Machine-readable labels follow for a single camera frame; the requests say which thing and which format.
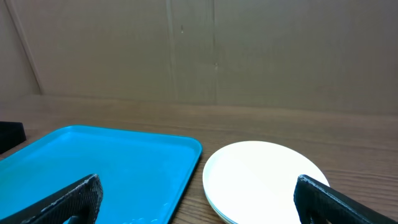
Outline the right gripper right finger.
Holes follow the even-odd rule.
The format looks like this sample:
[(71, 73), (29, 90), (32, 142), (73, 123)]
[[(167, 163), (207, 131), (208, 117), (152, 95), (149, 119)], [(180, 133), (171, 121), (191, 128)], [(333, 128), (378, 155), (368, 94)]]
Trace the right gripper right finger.
[(397, 224), (307, 175), (298, 176), (294, 203), (301, 224)]

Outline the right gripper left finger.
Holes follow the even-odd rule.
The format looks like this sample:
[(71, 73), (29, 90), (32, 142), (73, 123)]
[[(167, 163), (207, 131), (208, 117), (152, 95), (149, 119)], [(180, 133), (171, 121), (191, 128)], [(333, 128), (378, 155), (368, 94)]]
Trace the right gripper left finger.
[(103, 200), (98, 174), (90, 174), (31, 206), (1, 220), (1, 224), (94, 224)]

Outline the white plate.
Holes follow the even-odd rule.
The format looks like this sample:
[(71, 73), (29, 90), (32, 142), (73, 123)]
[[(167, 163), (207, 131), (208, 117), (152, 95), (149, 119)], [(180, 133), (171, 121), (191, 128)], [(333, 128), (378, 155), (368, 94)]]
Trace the white plate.
[(206, 199), (225, 223), (299, 223), (294, 190), (301, 174), (328, 184), (302, 154), (271, 142), (242, 141), (212, 154), (202, 181)]

